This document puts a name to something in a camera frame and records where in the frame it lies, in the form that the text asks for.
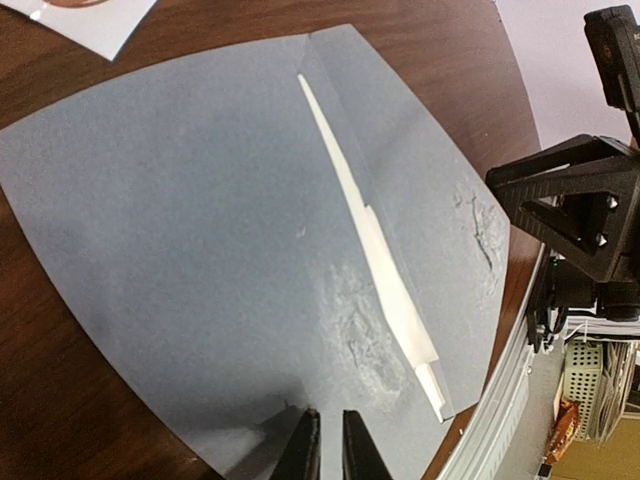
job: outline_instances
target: wooden table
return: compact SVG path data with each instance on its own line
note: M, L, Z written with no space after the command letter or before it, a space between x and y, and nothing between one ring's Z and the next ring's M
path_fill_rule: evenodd
M539 148L492 0L160 0L114 64L0 9L0 127L163 60L342 23L354 24L380 52L481 175ZM535 252L530 238L512 235L491 368ZM49 282L3 195L0 382L0 478L219 478L100 355ZM471 410L455 420L425 478L437 476Z

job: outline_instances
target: gray panel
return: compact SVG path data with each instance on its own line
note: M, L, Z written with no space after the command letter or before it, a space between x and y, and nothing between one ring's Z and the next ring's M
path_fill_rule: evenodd
M351 28L312 38L322 40L322 57L308 36L254 42L74 95L0 133L0 179L89 336L214 468L229 478L265 477L299 409L312 406L323 416L326 478L340 475L343 409L362 413L396 478L419 478L450 422L436 421L382 316L298 71L309 76L334 129L340 125L336 134L354 170L371 172L368 181L356 172L357 180L384 212L394 256L405 260L401 273L456 408L478 398L505 258L495 258L493 273L478 267L484 237L474 219L455 216L453 197L442 211L424 202L442 195L454 175L459 207L469 192L498 207L401 83L354 89L363 88L359 101L398 96L428 141L403 136L400 144L422 143L382 145L374 155L371 135L384 141L399 131L381 122L363 133L373 127L358 123L370 121L344 95L353 93L350 82L361 82L359 72L385 79L389 67ZM327 63L331 52L362 54L352 79L345 65ZM336 77L327 76L331 69ZM445 156L421 166L414 149L425 147L428 157ZM400 185L415 190L414 201L397 195ZM425 228L437 241L423 241ZM503 230L487 255L506 252L506 223ZM452 256L466 258L465 268ZM487 275L500 272L497 293L485 295ZM488 346L470 341L479 331Z

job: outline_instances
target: white wall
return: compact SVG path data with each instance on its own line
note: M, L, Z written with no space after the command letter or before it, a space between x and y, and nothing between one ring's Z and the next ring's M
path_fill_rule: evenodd
M584 35L584 15L640 0L497 0L520 65L543 148L579 133L631 138L624 112L607 106Z

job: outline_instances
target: perforated plastic basket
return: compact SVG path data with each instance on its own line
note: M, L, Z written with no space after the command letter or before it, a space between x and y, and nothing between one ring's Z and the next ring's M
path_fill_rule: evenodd
M578 441L589 438L589 427L598 398L602 375L602 344L571 340L567 344L564 367L563 394L568 400L580 402L580 430Z

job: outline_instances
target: screw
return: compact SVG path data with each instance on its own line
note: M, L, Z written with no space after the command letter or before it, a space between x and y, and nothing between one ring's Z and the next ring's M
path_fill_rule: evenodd
M606 236L604 236L602 233L599 233L596 235L596 242L598 243L599 247L604 247L607 244L608 240Z
M618 203L618 199L613 195L609 195L607 197L607 207L609 207L609 210L615 210L618 206Z

